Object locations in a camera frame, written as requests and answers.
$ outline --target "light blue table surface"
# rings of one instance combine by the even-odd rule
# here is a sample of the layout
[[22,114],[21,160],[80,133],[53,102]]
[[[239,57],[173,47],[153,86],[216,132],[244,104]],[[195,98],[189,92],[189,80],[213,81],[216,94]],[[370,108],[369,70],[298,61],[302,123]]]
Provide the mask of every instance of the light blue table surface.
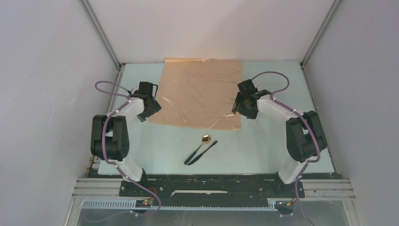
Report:
[[[140,81],[159,84],[163,65],[127,64],[121,85],[131,89]],[[250,79],[263,71],[277,71],[290,79],[290,86],[276,98],[304,112],[314,110],[302,70],[297,61],[242,62],[242,79]],[[266,74],[254,80],[260,89],[274,91],[286,85],[279,75]],[[118,97],[115,106],[125,99]],[[130,152],[136,163],[148,174],[256,174],[275,173],[284,164],[286,127],[266,114],[257,119],[241,117],[241,130],[192,129],[141,123],[137,118],[128,124]],[[191,166],[184,160],[201,144],[201,137],[210,134],[218,144]],[[327,150],[321,152],[320,162],[310,164],[305,173],[334,172]],[[98,174],[118,174],[113,166],[101,161]]]

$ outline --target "gold spoon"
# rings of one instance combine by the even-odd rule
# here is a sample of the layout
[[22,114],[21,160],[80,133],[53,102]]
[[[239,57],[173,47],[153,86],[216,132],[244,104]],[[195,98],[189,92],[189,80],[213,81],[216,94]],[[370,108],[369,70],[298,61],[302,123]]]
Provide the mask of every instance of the gold spoon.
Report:
[[190,160],[195,156],[197,151],[201,148],[201,146],[209,142],[211,142],[211,136],[208,134],[204,135],[202,137],[202,144],[186,159],[186,161],[184,161],[184,164],[187,165],[190,162]]

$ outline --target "utensil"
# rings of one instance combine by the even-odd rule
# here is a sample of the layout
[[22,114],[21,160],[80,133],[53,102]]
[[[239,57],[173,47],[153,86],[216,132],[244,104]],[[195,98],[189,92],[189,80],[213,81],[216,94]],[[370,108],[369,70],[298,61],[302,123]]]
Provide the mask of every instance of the utensil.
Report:
[[197,153],[197,151],[201,148],[202,145],[207,144],[211,141],[211,136],[206,134],[202,137],[202,144],[186,159],[186,161],[184,161],[184,164],[187,165],[190,160],[195,156],[195,154]]
[[211,147],[213,147],[215,144],[217,144],[217,140],[215,140],[205,151],[203,151],[201,154],[199,154],[195,159],[193,159],[188,165],[194,164],[198,159],[200,159]]

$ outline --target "brown paper sheet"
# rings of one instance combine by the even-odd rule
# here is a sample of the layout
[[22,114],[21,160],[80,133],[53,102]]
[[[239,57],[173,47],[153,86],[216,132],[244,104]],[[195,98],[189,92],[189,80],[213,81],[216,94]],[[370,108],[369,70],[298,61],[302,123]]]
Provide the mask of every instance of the brown paper sheet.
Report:
[[202,129],[241,129],[232,114],[241,62],[166,58],[156,96],[162,109],[149,122]]

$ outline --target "white wall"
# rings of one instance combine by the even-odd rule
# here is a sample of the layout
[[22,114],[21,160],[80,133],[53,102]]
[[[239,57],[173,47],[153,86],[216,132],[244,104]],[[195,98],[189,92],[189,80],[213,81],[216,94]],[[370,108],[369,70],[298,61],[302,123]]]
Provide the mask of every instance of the white wall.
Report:
[[302,60],[333,0],[91,0],[123,63]]
[[398,225],[399,2],[343,1],[306,67],[367,225]]
[[77,0],[0,1],[0,225],[61,225],[115,68]]

